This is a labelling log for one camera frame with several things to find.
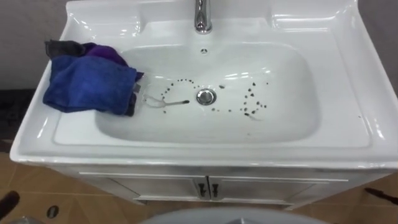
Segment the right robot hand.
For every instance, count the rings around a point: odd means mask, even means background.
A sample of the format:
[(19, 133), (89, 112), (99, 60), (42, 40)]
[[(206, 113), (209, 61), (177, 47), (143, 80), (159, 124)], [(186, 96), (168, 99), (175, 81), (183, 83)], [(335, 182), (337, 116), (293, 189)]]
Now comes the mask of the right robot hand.
[(367, 193), (377, 197), (377, 198), (381, 198), (383, 200), (386, 200), (394, 205), (398, 205), (398, 198), (397, 197), (393, 197), (390, 196), (388, 194), (385, 194), (383, 191), (378, 190), (378, 189), (373, 189), (373, 188), (365, 188), (364, 189)]

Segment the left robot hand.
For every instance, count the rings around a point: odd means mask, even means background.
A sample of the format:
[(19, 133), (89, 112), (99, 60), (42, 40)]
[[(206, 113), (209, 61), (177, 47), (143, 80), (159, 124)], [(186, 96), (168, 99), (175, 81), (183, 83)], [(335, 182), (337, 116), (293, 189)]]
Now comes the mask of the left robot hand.
[(20, 201), (20, 195), (16, 191), (10, 191), (3, 196), (0, 202), (0, 220), (11, 213)]

